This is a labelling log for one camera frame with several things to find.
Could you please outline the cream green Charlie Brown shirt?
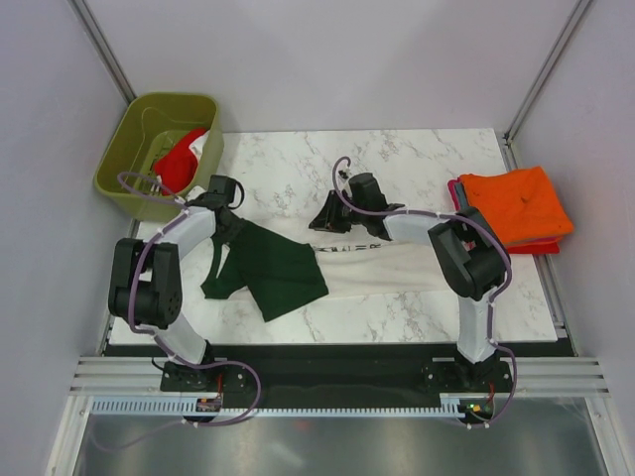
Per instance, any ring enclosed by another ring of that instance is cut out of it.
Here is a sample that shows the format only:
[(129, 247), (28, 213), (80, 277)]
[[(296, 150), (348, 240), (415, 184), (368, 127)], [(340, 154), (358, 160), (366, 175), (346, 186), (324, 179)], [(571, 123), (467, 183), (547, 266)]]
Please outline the cream green Charlie Brown shirt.
[(321, 298), (449, 289), (425, 244), (327, 236), (288, 219), (241, 219), (211, 241), (212, 263), (200, 285), (204, 297), (249, 294), (266, 321)]

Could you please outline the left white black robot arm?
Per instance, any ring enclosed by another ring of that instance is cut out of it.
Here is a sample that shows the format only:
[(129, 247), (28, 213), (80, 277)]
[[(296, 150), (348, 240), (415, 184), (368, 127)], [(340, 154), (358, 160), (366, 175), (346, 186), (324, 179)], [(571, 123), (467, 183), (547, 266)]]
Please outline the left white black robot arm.
[(243, 185), (213, 175), (207, 189), (192, 199), (176, 195), (161, 181), (138, 173), (117, 176), (128, 191), (178, 214), (146, 241), (123, 238), (115, 246), (108, 310), (127, 321), (130, 330), (147, 335), (166, 354), (161, 390), (204, 392), (222, 390), (222, 368), (211, 344), (191, 326), (183, 311), (181, 261), (217, 231), (237, 231), (233, 211), (243, 203)]

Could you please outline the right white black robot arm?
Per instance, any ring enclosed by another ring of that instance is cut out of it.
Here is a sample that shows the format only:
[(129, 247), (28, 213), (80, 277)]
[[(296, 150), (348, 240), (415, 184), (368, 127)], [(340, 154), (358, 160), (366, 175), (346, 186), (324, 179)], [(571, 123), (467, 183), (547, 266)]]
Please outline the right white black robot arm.
[(494, 304), (509, 286), (511, 262), (481, 212), (468, 206), (454, 214), (432, 213), (390, 204), (371, 173), (334, 171), (332, 184), (309, 228), (343, 234), (361, 225), (385, 241), (430, 245), (458, 296), (459, 336), (446, 379), (470, 391), (492, 382), (500, 362)]

